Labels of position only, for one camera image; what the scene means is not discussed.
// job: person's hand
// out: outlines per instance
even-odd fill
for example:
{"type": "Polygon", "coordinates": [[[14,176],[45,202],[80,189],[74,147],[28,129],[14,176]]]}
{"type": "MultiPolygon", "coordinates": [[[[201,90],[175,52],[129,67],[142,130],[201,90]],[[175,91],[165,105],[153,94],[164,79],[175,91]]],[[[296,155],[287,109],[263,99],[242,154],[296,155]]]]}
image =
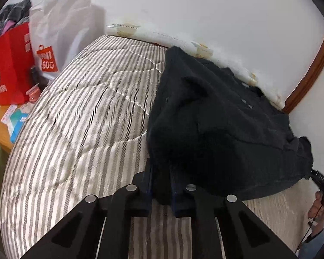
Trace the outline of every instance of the person's hand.
{"type": "MultiPolygon", "coordinates": [[[[316,216],[319,208],[322,206],[322,193],[316,192],[315,193],[315,200],[313,202],[313,205],[311,206],[310,210],[308,211],[308,217],[313,218],[316,216]]],[[[311,236],[315,236],[319,232],[321,232],[324,229],[324,205],[319,210],[317,217],[315,219],[317,221],[317,225],[312,229],[311,236]]]]}

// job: striped mattress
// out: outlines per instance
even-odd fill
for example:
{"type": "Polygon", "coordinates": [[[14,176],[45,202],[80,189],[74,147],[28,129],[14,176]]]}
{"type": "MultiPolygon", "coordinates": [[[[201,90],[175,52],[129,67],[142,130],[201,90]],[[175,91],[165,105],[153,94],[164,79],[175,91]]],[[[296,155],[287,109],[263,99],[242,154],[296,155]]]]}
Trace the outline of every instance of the striped mattress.
{"type": "MultiPolygon", "coordinates": [[[[146,129],[166,49],[117,36],[87,46],[46,88],[12,149],[0,207],[8,259],[20,258],[80,200],[129,184],[148,157],[146,129]]],[[[291,249],[306,227],[308,182],[245,202],[291,249]]],[[[189,218],[153,203],[131,224],[129,258],[192,258],[189,218]]]]}

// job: black fleece cloth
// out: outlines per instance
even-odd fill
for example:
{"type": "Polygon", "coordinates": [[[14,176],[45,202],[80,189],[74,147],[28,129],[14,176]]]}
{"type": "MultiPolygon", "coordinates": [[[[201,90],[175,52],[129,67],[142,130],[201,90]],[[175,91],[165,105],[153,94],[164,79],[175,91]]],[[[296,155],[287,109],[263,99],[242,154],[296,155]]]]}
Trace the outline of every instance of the black fleece cloth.
{"type": "Polygon", "coordinates": [[[31,0],[23,0],[16,4],[10,4],[0,11],[0,35],[7,21],[12,20],[15,25],[29,22],[29,10],[31,8],[31,0]]]}
{"type": "Polygon", "coordinates": [[[212,194],[241,200],[275,194],[308,177],[308,139],[294,136],[289,116],[260,89],[178,47],[165,57],[147,142],[160,203],[170,203],[170,165],[212,194]]]}

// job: white shopping bag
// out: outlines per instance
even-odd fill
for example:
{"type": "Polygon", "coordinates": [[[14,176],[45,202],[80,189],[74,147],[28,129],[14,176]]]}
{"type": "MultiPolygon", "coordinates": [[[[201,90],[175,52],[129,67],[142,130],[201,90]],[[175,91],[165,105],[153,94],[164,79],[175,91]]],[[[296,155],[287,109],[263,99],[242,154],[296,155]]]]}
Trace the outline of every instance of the white shopping bag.
{"type": "Polygon", "coordinates": [[[30,9],[36,67],[53,80],[94,40],[91,0],[44,0],[30,9]]]}

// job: sleeve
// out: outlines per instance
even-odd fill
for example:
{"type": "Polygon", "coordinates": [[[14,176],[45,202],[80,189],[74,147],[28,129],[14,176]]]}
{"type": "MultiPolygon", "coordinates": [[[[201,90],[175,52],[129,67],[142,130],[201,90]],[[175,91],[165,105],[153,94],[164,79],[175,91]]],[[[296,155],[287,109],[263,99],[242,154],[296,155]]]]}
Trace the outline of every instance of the sleeve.
{"type": "Polygon", "coordinates": [[[314,237],[308,236],[299,250],[299,259],[313,259],[324,244],[324,230],[314,237]]]}

